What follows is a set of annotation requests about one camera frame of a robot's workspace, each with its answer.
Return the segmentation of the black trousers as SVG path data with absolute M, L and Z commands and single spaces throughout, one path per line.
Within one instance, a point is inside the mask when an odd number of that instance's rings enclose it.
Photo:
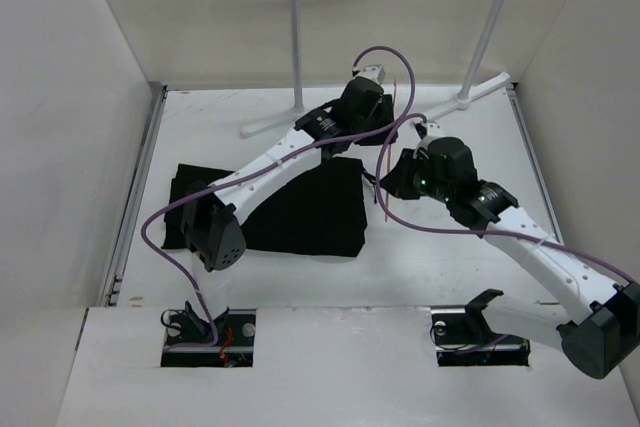
M 250 250 L 355 258 L 368 226 L 363 162 L 337 157 L 306 171 L 240 223 Z

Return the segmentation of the pink wire hanger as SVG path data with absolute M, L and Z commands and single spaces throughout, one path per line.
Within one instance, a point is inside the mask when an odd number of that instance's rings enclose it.
M 394 77 L 393 79 L 393 91 L 392 91 L 392 103 L 393 103 L 393 107 L 394 107 L 394 114 L 396 115 L 396 121 L 397 118 L 399 116 L 401 116 L 401 110 L 398 113 L 397 112 L 397 103 L 398 103 L 398 77 Z M 385 174 L 389 174 L 393 165 L 393 147 L 392 147 L 393 141 L 390 141 L 389 146 L 387 148 L 386 151 L 386 172 Z M 385 205 L 387 207 L 389 207 L 389 203 L 390 203 L 390 194 L 388 192 L 385 191 Z M 389 222 L 389 216 L 387 213 L 384 214 L 384 223 L 388 223 Z

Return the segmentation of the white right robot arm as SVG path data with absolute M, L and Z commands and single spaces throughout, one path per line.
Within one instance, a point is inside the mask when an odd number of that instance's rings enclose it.
M 579 371 L 605 378 L 639 346 L 639 284 L 614 267 L 554 242 L 495 182 L 479 178 L 470 148 L 455 137 L 424 138 L 402 150 L 378 185 L 402 200 L 445 205 L 459 233 L 506 254 L 555 299 L 552 307 L 510 301 L 487 289 L 465 306 L 464 331 L 483 343 L 496 334 L 534 340 L 564 353 Z

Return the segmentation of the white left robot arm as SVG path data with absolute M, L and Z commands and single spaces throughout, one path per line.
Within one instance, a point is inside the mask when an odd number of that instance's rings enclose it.
M 340 97 L 298 118 L 273 147 L 219 180 L 192 184 L 185 197 L 174 202 L 182 208 L 186 247 L 201 263 L 188 269 L 203 310 L 192 318 L 189 330 L 200 344 L 219 342 L 225 324 L 222 309 L 202 292 L 200 278 L 205 272 L 224 271 L 240 259 L 247 247 L 242 225 L 278 190 L 354 143 L 384 140 L 394 122 L 384 77 L 380 64 L 354 71 Z

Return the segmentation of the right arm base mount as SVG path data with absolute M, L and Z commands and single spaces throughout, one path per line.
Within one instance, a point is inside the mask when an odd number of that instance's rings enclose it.
M 429 337 L 439 367 L 529 366 L 530 342 L 493 332 L 483 317 L 490 302 L 503 295 L 488 289 L 465 305 L 431 309 Z

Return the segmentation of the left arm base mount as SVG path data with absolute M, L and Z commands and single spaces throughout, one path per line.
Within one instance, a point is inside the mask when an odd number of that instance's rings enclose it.
M 165 329 L 161 366 L 167 368 L 250 368 L 253 366 L 257 312 L 227 309 L 211 325 L 189 302 L 160 316 Z

